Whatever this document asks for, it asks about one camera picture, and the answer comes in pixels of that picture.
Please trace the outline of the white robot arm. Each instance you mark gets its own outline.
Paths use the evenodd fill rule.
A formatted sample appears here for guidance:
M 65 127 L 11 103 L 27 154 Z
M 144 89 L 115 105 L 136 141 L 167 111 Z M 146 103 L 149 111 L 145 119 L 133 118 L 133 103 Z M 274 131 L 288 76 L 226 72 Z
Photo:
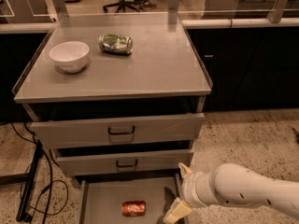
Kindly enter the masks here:
M 192 171 L 182 162 L 178 167 L 183 177 L 182 194 L 166 212 L 165 224 L 175 224 L 194 208 L 212 204 L 242 208 L 268 206 L 299 218 L 298 182 L 259 175 L 233 163 L 224 163 L 210 173 Z

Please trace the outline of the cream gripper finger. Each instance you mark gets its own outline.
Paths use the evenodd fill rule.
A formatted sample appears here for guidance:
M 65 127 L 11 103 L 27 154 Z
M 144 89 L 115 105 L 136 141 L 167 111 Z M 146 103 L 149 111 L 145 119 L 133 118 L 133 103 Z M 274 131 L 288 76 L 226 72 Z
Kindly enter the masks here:
M 192 208 L 180 198 L 176 198 L 171 206 L 170 209 L 166 212 L 163 222 L 164 224 L 175 224 L 178 220 L 183 217 L 186 217 Z
M 182 162 L 180 162 L 178 164 L 178 168 L 179 168 L 180 174 L 183 178 L 186 178 L 189 174 L 192 173 L 192 170 Z

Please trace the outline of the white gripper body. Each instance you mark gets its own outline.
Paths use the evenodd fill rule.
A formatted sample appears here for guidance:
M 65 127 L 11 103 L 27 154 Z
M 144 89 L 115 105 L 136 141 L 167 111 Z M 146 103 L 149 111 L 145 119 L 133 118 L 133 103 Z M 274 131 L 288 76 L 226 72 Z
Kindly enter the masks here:
M 183 199 L 193 208 L 207 207 L 215 202 L 210 185 L 210 174 L 194 172 L 187 174 L 182 184 Z

